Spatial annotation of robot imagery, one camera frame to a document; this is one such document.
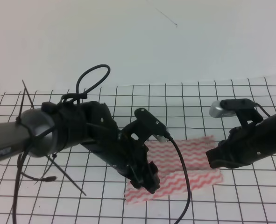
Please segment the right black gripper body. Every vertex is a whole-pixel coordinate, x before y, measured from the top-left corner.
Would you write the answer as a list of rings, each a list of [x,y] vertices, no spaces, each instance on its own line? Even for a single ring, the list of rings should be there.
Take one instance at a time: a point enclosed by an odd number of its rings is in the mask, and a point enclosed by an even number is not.
[[[261,126],[239,126],[231,129],[226,140],[206,152],[210,167],[239,168],[262,160],[264,154],[256,148],[256,138],[263,132],[264,128]]]

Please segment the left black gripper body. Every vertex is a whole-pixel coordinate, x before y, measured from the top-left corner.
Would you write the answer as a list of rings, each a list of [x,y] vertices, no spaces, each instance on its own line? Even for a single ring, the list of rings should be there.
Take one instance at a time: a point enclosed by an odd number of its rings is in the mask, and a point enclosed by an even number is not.
[[[153,194],[160,188],[158,168],[148,162],[147,147],[118,128],[97,128],[81,145],[127,178],[134,188]]]

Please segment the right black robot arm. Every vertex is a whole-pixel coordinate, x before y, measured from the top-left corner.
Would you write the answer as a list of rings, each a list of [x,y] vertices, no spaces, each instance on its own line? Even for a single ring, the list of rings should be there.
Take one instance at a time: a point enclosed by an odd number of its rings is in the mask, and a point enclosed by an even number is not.
[[[240,126],[230,130],[226,140],[206,152],[211,168],[239,168],[276,154],[276,114],[264,119],[247,100],[222,100],[224,116],[234,112]]]

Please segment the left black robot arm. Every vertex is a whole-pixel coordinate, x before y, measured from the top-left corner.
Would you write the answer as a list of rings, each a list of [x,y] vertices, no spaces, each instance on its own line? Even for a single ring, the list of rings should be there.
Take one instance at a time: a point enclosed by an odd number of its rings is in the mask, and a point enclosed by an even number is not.
[[[136,120],[120,129],[106,104],[45,102],[14,122],[0,123],[0,161],[22,152],[39,158],[82,145],[136,189],[155,193],[160,187],[158,168],[148,160],[146,140],[164,136],[167,129],[144,108],[134,114]]]

